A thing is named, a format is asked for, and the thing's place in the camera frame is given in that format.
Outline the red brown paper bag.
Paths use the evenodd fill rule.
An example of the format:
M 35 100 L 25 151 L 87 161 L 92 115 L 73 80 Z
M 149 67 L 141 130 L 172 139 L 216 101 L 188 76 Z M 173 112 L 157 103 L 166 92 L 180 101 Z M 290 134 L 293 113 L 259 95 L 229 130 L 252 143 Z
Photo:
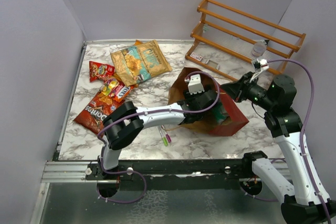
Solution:
M 185 77 L 198 68 L 184 67 L 179 73 L 177 79 L 169 89 L 168 104 L 175 103 L 184 99 L 184 91 L 187 91 Z M 232 136 L 237 133 L 249 120 L 244 116 L 242 111 L 236 106 L 235 102 L 223 90 L 220 90 L 219 103 L 221 103 L 229 114 L 229 118 L 222 124 L 217 124 L 212 111 L 206 112 L 201 121 L 191 124 L 182 124 L 181 126 L 191 131 L 204 133 L 214 136 Z

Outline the teal white snack bag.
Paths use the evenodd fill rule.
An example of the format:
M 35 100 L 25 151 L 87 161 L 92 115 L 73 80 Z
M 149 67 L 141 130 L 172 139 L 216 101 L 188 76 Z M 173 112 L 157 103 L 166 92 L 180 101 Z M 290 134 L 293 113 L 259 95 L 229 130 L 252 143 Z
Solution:
M 229 118 L 229 114 L 226 111 L 225 107 L 218 103 L 211 109 L 217 124 L 222 124 L 226 119 Z

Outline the gold foil snack bag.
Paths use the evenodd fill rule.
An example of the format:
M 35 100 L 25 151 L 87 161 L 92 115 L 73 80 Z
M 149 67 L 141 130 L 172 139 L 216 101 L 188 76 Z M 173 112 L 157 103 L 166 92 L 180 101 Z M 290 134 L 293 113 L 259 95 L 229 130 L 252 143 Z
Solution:
M 156 40 L 112 52 L 111 60 L 117 75 L 127 86 L 172 71 Z

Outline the yellow kettle chips bag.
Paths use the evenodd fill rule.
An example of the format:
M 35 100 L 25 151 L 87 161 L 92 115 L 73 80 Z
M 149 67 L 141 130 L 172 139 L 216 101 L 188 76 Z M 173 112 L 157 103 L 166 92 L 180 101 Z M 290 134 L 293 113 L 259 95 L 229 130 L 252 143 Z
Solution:
M 140 44 L 142 44 L 142 42 L 139 41 L 139 40 L 136 40 L 135 43 L 134 43 L 135 46 L 140 45 Z

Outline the colourful orange candy bag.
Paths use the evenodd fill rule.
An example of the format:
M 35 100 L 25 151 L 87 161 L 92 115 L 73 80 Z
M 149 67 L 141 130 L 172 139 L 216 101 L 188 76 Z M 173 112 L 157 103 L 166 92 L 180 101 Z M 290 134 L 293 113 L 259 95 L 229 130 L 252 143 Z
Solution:
M 111 99 L 122 102 L 126 96 L 134 89 L 134 86 L 127 86 L 122 81 L 109 77 L 100 89 L 100 92 Z

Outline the red cheez-it snack bag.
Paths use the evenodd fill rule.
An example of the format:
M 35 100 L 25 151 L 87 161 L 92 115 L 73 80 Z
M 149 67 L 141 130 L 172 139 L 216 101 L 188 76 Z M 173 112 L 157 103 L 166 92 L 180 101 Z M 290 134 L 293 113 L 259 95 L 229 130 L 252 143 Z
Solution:
M 115 67 L 106 63 L 89 61 L 89 80 L 90 82 L 101 80 L 106 81 L 113 76 Z

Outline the red doritos chip bag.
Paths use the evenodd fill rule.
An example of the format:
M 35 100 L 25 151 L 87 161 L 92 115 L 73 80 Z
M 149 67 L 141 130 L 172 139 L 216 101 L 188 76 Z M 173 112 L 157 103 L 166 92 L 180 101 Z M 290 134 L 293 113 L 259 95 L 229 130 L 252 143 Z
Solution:
M 122 104 L 123 101 L 117 102 L 99 91 L 76 116 L 74 122 L 98 134 L 103 129 L 103 120 Z

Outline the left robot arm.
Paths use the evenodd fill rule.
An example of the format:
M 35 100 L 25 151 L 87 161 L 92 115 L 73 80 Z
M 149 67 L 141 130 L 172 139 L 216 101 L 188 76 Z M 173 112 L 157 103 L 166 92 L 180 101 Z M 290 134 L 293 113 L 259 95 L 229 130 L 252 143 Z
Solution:
M 135 106 L 131 101 L 123 103 L 103 120 L 103 128 L 97 135 L 103 142 L 99 156 L 99 175 L 110 179 L 117 173 L 121 150 L 129 146 L 142 130 L 200 121 L 218 101 L 219 94 L 208 90 L 189 94 L 185 100 L 155 108 Z

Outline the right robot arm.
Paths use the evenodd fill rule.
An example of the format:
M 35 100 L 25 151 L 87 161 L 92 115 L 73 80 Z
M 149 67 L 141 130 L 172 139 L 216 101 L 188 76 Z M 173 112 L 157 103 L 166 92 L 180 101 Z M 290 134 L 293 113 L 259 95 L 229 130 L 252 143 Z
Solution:
M 268 89 L 258 85 L 252 72 L 238 81 L 221 85 L 235 102 L 245 100 L 265 110 L 264 120 L 287 163 L 291 181 L 277 171 L 263 152 L 246 153 L 241 171 L 246 177 L 259 177 L 280 203 L 286 223 L 331 222 L 335 201 L 324 189 L 302 132 L 300 116 L 291 107 L 297 90 L 293 78 L 280 74 Z

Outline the open small cardboard box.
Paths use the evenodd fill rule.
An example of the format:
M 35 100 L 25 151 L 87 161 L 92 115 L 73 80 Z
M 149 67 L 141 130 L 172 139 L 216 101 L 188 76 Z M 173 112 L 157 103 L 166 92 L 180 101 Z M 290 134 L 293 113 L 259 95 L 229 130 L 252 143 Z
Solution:
M 205 61 L 205 64 L 206 64 L 207 66 L 209 66 L 209 67 L 211 67 L 211 68 L 214 68 L 214 69 L 217 69 L 217 70 L 220 68 L 219 63 L 214 62 L 213 60 L 209 60 L 209 59 L 207 59 L 207 60 Z

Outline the clear plastic cup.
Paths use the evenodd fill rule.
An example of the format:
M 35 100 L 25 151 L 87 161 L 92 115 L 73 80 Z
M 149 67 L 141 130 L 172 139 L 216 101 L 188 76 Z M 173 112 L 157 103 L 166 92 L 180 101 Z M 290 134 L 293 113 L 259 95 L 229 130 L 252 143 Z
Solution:
M 258 41 L 256 42 L 252 49 L 251 49 L 251 55 L 258 58 L 261 57 L 265 51 L 267 50 L 267 45 L 264 41 Z

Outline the wooden shelf rack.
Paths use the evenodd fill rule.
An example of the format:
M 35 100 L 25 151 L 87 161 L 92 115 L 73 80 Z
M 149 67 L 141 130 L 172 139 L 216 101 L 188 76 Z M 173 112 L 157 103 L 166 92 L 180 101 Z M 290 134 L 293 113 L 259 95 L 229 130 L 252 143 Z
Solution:
M 235 79 L 239 67 L 250 67 L 254 58 L 251 49 L 256 42 L 264 41 L 267 45 L 263 57 L 269 60 L 289 59 L 301 49 L 306 38 L 305 33 L 215 0 L 202 0 L 197 12 L 201 17 L 191 31 L 194 42 L 185 58 L 229 80 Z M 202 61 L 190 57 L 193 52 L 202 56 Z M 207 59 L 219 63 L 220 68 L 217 70 L 207 66 Z

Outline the red white small box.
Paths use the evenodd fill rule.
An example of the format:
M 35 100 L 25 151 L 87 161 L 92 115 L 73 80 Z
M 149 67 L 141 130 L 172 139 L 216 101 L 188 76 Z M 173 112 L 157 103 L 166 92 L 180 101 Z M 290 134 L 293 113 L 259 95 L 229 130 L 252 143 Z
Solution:
M 192 57 L 193 59 L 197 60 L 197 61 L 202 61 L 203 57 L 199 56 L 197 54 L 195 54 L 194 52 L 192 54 L 190 54 L 190 57 Z

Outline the purple cap marker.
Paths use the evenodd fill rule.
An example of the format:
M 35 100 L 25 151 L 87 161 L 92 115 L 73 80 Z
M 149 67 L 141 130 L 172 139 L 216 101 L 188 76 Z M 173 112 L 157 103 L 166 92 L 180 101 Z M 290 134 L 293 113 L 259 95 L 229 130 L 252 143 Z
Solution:
M 168 141 L 169 143 L 171 143 L 171 138 L 170 138 L 170 136 L 168 135 L 168 133 L 167 133 L 167 131 L 165 130 L 165 128 L 164 128 L 163 126 L 161 126 L 161 129 L 163 130 L 163 133 L 164 133 L 164 135 L 165 135 L 167 141 Z

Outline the green cap marker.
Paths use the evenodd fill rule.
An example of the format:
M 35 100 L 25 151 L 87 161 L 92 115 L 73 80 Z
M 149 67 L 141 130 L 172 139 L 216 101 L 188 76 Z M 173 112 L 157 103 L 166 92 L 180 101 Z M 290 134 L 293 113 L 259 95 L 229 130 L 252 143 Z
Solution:
M 158 131 L 159 131 L 159 133 L 160 133 L 160 136 L 161 136 L 161 139 L 162 139 L 162 141 L 163 141 L 163 144 L 164 144 L 165 146 L 168 146 L 168 141 L 167 141 L 165 135 L 163 134 L 161 127 L 158 126 L 157 129 L 158 129 Z

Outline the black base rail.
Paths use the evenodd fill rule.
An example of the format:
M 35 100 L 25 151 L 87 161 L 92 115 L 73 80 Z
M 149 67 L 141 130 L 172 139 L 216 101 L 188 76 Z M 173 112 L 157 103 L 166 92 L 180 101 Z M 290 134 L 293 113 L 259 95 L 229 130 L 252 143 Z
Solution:
M 97 183 L 108 190 L 188 190 L 245 187 L 251 194 L 262 189 L 246 159 L 133 160 L 120 161 L 106 173 L 97 161 L 48 162 L 44 179 L 52 182 Z

